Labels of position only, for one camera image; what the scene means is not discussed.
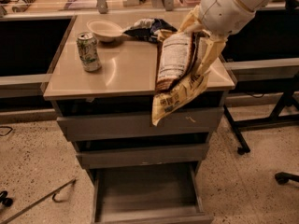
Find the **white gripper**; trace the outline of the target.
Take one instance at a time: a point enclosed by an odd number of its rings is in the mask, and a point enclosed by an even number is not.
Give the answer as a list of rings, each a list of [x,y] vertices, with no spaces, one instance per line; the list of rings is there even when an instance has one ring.
[[[227,38],[237,34],[255,16],[239,0],[201,0],[184,18],[179,27],[182,33],[199,32],[204,27],[213,34],[196,34],[194,73],[202,76],[220,56]]]

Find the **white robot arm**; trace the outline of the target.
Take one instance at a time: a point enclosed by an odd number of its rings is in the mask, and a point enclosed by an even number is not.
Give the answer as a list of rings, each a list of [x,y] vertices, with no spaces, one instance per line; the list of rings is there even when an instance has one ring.
[[[196,73],[203,75],[219,57],[229,35],[239,33],[254,17],[256,11],[270,0],[201,0],[189,12],[179,31],[206,31],[206,52]]]

